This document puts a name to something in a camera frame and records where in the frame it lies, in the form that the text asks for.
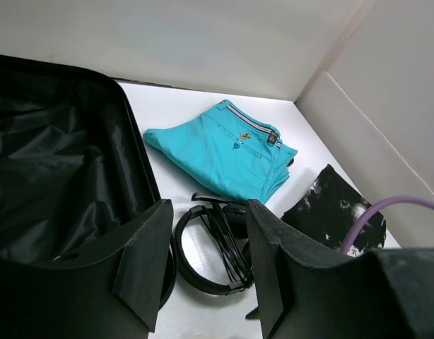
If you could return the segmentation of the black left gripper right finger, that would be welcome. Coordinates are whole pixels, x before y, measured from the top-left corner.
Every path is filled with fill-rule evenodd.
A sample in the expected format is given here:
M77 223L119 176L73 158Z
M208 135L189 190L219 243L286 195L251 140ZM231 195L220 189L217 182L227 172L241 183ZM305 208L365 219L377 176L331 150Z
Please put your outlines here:
M265 338L434 338L434 249L340 254L247 206Z

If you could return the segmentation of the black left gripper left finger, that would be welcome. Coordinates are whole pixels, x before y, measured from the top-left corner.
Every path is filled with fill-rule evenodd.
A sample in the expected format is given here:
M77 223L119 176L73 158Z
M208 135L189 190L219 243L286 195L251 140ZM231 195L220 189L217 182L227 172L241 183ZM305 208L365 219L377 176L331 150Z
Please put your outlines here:
M55 261L0 258L0 338L147 338L160 308L173 208L138 218Z

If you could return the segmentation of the black white patterned cloth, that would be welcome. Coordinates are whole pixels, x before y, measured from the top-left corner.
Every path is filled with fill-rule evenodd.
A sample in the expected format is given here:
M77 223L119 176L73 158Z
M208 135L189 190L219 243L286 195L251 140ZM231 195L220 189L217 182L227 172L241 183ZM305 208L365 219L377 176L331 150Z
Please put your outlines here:
M281 220L320 244L339 251L353 224L370 206L331 165L327 165ZM385 217L377 212L346 254L358 257L371 249L383 249L386 237Z

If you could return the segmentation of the black hard-shell suitcase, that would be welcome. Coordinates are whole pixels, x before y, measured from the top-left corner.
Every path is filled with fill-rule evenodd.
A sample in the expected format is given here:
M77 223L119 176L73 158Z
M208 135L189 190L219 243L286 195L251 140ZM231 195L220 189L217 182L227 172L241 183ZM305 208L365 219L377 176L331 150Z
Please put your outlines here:
M0 55L0 258L55 261L161 200L114 80ZM169 243L160 308L170 260Z

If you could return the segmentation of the turquoise shorts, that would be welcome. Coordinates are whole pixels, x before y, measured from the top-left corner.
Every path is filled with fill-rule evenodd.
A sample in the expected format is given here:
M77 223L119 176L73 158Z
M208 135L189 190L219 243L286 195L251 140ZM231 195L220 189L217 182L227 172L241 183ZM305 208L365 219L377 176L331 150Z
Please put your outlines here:
M148 129L144 141L206 189L236 201L266 203L288 180L298 151L280 131L223 100L169 129Z

